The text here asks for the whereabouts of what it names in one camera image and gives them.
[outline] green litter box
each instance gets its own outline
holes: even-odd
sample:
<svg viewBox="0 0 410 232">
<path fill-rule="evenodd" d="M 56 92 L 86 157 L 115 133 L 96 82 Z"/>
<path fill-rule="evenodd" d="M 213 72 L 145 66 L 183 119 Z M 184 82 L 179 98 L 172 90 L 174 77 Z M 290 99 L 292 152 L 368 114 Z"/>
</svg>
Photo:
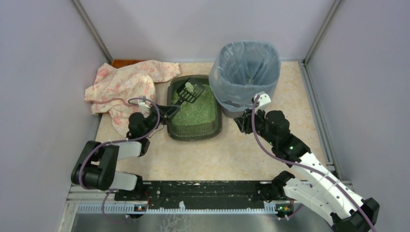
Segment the green litter box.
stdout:
<svg viewBox="0 0 410 232">
<path fill-rule="evenodd" d="M 179 141 L 212 138 L 222 130 L 222 110 L 210 89 L 208 75 L 188 75 L 174 78 L 168 87 L 167 105 L 173 105 L 177 101 L 177 95 L 174 93 L 188 78 L 195 79 L 204 85 L 206 89 L 193 105 L 188 105 L 187 102 L 181 105 L 181 110 L 167 124 L 168 135 Z M 199 117 L 189 115 L 190 111 L 195 112 Z M 184 123 L 193 123 L 195 125 L 184 125 Z"/>
</svg>

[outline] beige tabletop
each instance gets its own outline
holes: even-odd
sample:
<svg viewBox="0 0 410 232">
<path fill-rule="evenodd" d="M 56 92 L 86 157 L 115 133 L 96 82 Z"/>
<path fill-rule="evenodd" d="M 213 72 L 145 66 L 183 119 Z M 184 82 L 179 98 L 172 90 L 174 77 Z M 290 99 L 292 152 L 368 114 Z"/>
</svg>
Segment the beige tabletop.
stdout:
<svg viewBox="0 0 410 232">
<path fill-rule="evenodd" d="M 212 63 L 180 63 L 181 75 L 209 74 L 211 67 Z M 155 85 L 158 104 L 166 105 L 168 86 L 169 82 Z M 325 164 L 297 62 L 282 62 L 279 82 L 266 111 L 270 110 L 282 110 L 291 132 Z M 165 127 L 150 139 L 145 156 L 120 160 L 117 171 L 138 174 L 144 180 L 271 180 L 280 172 L 289 171 L 285 164 L 267 156 L 252 134 L 240 133 L 232 119 L 222 115 L 222 125 L 216 137 L 196 142 L 175 141 Z M 104 114 L 96 141 L 121 138 L 110 115 Z M 270 150 L 267 142 L 263 141 L 263 145 Z"/>
</svg>

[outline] blue plastic bag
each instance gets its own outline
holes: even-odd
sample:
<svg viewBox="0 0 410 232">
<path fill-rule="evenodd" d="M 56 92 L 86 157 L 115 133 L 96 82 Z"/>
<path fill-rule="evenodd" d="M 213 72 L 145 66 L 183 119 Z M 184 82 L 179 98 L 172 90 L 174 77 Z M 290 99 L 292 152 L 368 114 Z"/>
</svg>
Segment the blue plastic bag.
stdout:
<svg viewBox="0 0 410 232">
<path fill-rule="evenodd" d="M 272 98 L 279 73 L 279 54 L 272 44 L 232 42 L 221 49 L 209 74 L 209 84 L 225 110 L 242 112 L 252 107 L 251 99 L 259 92 Z"/>
</svg>

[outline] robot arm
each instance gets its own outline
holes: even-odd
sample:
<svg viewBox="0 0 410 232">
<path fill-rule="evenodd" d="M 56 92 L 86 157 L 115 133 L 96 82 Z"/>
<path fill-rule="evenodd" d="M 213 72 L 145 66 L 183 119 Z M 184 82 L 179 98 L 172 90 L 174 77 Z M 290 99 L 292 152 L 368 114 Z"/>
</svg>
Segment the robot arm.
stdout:
<svg viewBox="0 0 410 232">
<path fill-rule="evenodd" d="M 358 212 L 353 203 L 341 192 L 337 185 L 344 189 L 353 201 L 365 212 L 373 225 L 376 223 L 379 204 L 372 198 L 365 200 L 347 188 L 338 180 L 310 151 L 310 148 L 299 138 L 290 133 L 289 121 L 281 111 L 270 111 L 265 114 L 264 109 L 270 103 L 267 94 L 261 93 L 255 109 L 255 129 L 257 134 L 272 145 L 273 154 L 287 161 L 302 164 L 316 169 L 324 176 L 309 169 L 288 164 L 296 172 L 302 174 L 312 185 L 308 187 L 284 171 L 272 181 L 275 195 L 289 197 L 306 205 L 319 214 L 335 231 L 367 232 L 370 226 Z M 246 110 L 234 121 L 241 132 L 252 133 L 251 110 Z"/>
</svg>

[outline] litter box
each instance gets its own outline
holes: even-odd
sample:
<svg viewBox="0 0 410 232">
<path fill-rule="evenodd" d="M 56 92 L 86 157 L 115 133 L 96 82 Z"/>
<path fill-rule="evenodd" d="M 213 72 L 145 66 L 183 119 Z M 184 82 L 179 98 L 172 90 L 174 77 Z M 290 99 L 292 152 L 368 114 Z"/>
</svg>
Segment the litter box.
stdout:
<svg viewBox="0 0 410 232">
<path fill-rule="evenodd" d="M 199 83 L 207 87 L 200 97 L 202 96 L 207 97 L 206 98 L 207 100 L 210 100 L 213 102 L 213 107 L 215 108 L 215 110 L 212 108 L 211 111 L 209 110 L 206 111 L 206 114 L 209 114 L 209 112 L 211 112 L 211 115 L 209 115 L 209 119 L 212 120 L 214 118 L 214 120 L 207 122 L 207 123 L 198 124 L 198 125 L 178 125 L 178 123 L 175 123 L 175 122 L 173 123 L 174 119 L 178 119 L 178 121 L 180 122 L 181 121 L 180 117 L 183 115 L 186 115 L 185 112 L 182 112 L 184 110 L 184 107 L 186 107 L 185 109 L 189 109 L 189 107 L 191 107 L 191 106 L 187 106 L 187 104 L 189 103 L 186 102 L 182 104 L 181 110 L 176 114 L 174 119 L 171 120 L 171 122 L 167 124 L 168 135 L 171 138 L 175 140 L 179 140 L 179 141 L 195 141 L 195 140 L 212 138 L 218 135 L 220 131 L 222 130 L 222 110 L 221 110 L 220 104 L 215 99 L 212 93 L 212 90 L 210 89 L 210 87 L 208 88 L 207 86 L 209 85 L 208 75 L 188 75 L 188 76 L 181 76 L 181 77 L 174 78 L 171 81 L 170 86 L 168 87 L 168 90 L 167 90 L 167 105 L 172 105 L 173 100 L 175 102 L 175 98 L 176 98 L 175 95 L 173 99 L 174 92 L 188 78 L 193 78 Z M 207 95 L 209 93 L 206 93 L 206 91 L 211 91 L 210 94 L 212 95 L 212 97 Z M 198 98 L 197 101 L 194 102 L 193 104 L 196 104 L 196 103 L 201 104 L 202 100 Z"/>
</svg>

